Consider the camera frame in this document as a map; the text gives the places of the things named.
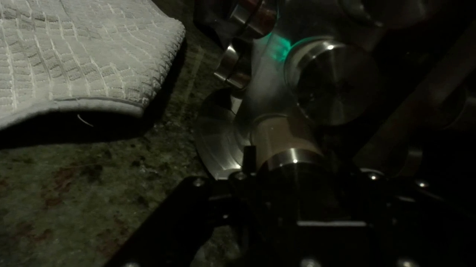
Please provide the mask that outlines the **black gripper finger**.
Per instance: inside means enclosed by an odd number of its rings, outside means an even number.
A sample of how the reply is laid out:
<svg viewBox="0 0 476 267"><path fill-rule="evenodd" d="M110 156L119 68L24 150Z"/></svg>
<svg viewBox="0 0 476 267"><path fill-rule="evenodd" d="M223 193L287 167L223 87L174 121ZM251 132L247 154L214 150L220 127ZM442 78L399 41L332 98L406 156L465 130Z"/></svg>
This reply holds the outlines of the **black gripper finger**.
<svg viewBox="0 0 476 267"><path fill-rule="evenodd" d="M229 181L184 178L105 262L105 267L189 267L221 225L242 221Z"/></svg>

